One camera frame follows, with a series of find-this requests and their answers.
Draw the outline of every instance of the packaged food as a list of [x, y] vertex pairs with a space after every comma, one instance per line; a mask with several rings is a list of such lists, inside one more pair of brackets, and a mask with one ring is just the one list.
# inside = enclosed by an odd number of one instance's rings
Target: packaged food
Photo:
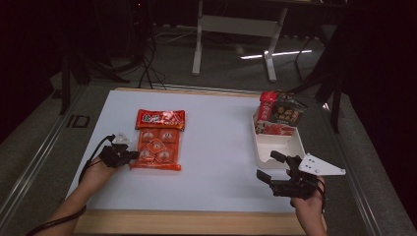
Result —
[[181, 132], [185, 128], [185, 111], [139, 110], [136, 129], [140, 130], [139, 158], [131, 168], [181, 170], [178, 164]]
[[292, 136], [307, 105], [294, 99], [291, 93], [264, 91], [255, 114], [257, 134]]

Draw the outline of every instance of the wire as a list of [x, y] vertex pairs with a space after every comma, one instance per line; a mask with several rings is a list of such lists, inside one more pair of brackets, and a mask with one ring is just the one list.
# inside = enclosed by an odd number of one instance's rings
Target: wire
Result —
[[166, 76], [163, 74], [163, 73], [160, 73], [160, 72], [158, 72], [159, 74], [161, 74], [164, 78], [163, 78], [163, 80], [161, 80], [160, 78], [159, 78], [159, 76], [156, 74], [156, 70], [154, 69], [154, 67], [152, 66], [152, 61], [153, 61], [153, 59], [154, 59], [154, 50], [149, 46], [149, 45], [147, 45], [147, 48], [150, 50], [150, 52], [151, 52], [151, 57], [150, 57], [150, 59], [148, 60], [148, 58], [147, 57], [144, 57], [144, 65], [145, 65], [145, 70], [144, 70], [144, 72], [142, 73], [142, 75], [141, 75], [141, 78], [140, 78], [140, 80], [139, 80], [139, 84], [138, 84], [138, 88], [140, 88], [141, 87], [141, 85], [142, 85], [142, 81], [143, 81], [143, 79], [144, 79], [144, 76], [147, 76], [147, 78], [148, 78], [148, 83], [149, 83], [149, 85], [150, 85], [150, 88], [151, 89], [153, 89], [153, 86], [152, 86], [152, 80], [150, 79], [150, 75], [149, 75], [149, 68], [151, 68], [152, 70], [153, 70], [153, 73], [154, 73], [154, 75], [156, 76], [156, 79], [157, 79], [157, 82], [158, 83], [160, 83], [162, 86], [163, 86], [163, 88], [164, 89], [166, 89], [166, 87], [165, 87], [165, 85], [163, 84], [163, 81], [165, 80], [165, 78], [166, 78]]

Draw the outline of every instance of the black cable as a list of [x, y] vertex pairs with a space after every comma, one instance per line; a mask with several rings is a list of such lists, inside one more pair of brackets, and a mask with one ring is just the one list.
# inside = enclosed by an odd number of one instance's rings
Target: black cable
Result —
[[41, 225], [35, 227], [33, 230], [31, 230], [27, 234], [27, 236], [35, 235], [38, 232], [43, 231], [45, 229], [48, 229], [48, 228], [51, 228], [51, 227], [56, 226], [58, 224], [62, 224], [62, 223], [71, 221], [73, 219], [76, 219], [76, 218], [80, 217], [81, 215], [83, 215], [86, 212], [86, 209], [87, 209], [87, 206], [84, 206], [80, 211], [78, 211], [78, 212], [76, 212], [74, 214], [71, 214], [69, 216], [66, 216], [66, 217], [63, 217], [63, 218], [59, 218], [59, 219], [55, 219], [55, 220], [46, 222], [44, 224], [41, 224]]
[[[83, 167], [83, 170], [82, 170], [82, 172], [81, 172], [81, 174], [80, 174], [80, 177], [79, 177], [79, 184], [81, 183], [81, 181], [82, 181], [82, 179], [83, 179], [83, 177], [84, 177], [84, 174], [86, 173], [87, 169], [89, 169], [90, 167], [94, 166], [95, 164], [97, 164], [97, 163], [101, 162], [101, 160], [100, 160], [100, 161], [98, 161], [98, 162], [96, 162], [96, 163], [91, 164], [92, 159], [93, 159], [93, 158], [94, 158], [94, 156], [95, 156], [95, 153], [98, 151], [98, 149], [101, 147], [101, 145], [102, 145], [102, 144], [103, 144], [106, 140], [108, 140], [108, 141], [112, 142], [112, 141], [114, 140], [114, 138], [115, 138], [115, 137], [116, 137], [115, 135], [112, 135], [112, 136], [107, 136], [107, 137], [105, 137], [105, 138], [104, 138], [104, 139], [103, 139], [103, 140], [102, 140], [102, 141], [98, 144], [98, 146], [95, 148], [94, 152], [92, 153], [91, 157], [89, 158], [89, 160], [87, 160], [86, 164], [85, 164], [85, 165], [84, 165], [84, 167]], [[52, 221], [49, 221], [49, 222], [43, 223], [43, 224], [41, 224], [41, 225], [39, 225], [39, 226], [35, 227], [33, 230], [31, 230], [31, 231], [27, 234], [27, 236], [32, 236], [32, 235], [35, 235], [36, 233], [38, 233], [38, 232], [40, 232], [40, 231], [43, 231], [43, 230], [45, 230], [45, 229], [48, 229], [48, 228], [51, 228], [51, 227], [56, 226], [56, 225], [58, 225], [58, 224], [62, 224], [62, 223], [65, 223], [65, 222], [71, 221], [71, 220], [73, 220], [73, 219], [76, 219], [76, 218], [80, 217], [81, 215], [83, 215], [83, 214], [86, 212], [86, 209], [87, 209], [87, 206], [84, 206], [81, 210], [79, 210], [78, 212], [73, 213], [73, 214], [71, 214], [71, 215], [69, 215], [69, 216], [65, 216], [65, 217], [62, 217], [62, 218], [59, 218], [59, 219], [55, 219], [55, 220], [52, 220]]]

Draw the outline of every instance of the table frame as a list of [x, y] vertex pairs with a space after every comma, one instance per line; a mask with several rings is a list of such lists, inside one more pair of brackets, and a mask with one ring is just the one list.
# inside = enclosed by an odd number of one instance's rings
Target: table frame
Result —
[[[148, 90], [138, 92], [258, 97], [258, 94]], [[192, 210], [90, 210], [79, 218], [76, 233], [105, 234], [212, 234], [212, 235], [304, 235], [295, 213], [219, 212]]]

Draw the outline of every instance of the food container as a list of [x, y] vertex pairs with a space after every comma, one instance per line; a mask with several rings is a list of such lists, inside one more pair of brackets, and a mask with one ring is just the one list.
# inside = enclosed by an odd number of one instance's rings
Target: food container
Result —
[[305, 152], [303, 144], [298, 134], [298, 129], [295, 128], [291, 136], [278, 136], [278, 135], [264, 135], [258, 134], [255, 131], [255, 118], [252, 122], [252, 133], [254, 136], [254, 143], [256, 146], [257, 163], [264, 169], [289, 169], [286, 163], [281, 163], [272, 157], [270, 152], [276, 150], [284, 155], [304, 157]]

